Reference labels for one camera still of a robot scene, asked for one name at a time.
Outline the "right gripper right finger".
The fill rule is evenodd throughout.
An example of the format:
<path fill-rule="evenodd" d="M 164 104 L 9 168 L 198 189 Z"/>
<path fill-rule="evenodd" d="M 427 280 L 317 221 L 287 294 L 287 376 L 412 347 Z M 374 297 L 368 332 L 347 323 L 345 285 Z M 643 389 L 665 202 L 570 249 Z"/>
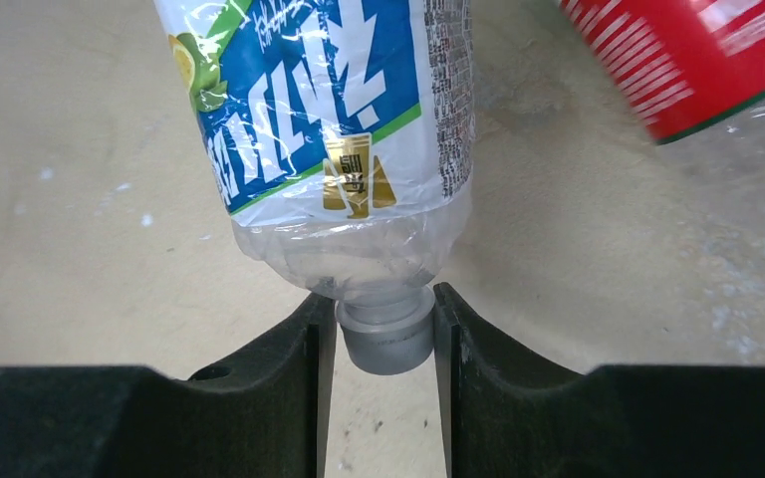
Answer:
<path fill-rule="evenodd" d="M 540 356 L 435 286 L 435 365 L 451 477 L 765 477 L 765 366 Z"/>

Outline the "green blue label bottle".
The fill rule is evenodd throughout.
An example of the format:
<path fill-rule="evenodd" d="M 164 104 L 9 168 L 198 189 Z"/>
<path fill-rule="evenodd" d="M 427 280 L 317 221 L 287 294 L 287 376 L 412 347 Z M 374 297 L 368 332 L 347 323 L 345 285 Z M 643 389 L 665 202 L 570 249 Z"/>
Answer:
<path fill-rule="evenodd" d="M 158 1 L 234 238 L 377 375 L 432 353 L 471 212 L 467 1 Z"/>

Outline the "red label bottle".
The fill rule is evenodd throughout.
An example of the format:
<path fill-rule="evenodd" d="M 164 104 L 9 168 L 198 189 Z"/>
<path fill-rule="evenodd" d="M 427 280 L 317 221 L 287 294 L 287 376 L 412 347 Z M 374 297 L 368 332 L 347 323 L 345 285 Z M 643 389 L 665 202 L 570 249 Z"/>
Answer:
<path fill-rule="evenodd" d="M 765 201 L 765 1 L 561 1 L 655 142 L 706 194 Z"/>

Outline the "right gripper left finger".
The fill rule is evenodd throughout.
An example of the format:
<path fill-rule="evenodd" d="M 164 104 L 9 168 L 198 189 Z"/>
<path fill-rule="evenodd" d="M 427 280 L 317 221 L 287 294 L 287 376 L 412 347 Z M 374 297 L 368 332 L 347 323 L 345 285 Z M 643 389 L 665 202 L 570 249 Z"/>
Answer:
<path fill-rule="evenodd" d="M 334 304 L 188 379 L 146 366 L 0 366 L 0 477 L 320 477 Z"/>

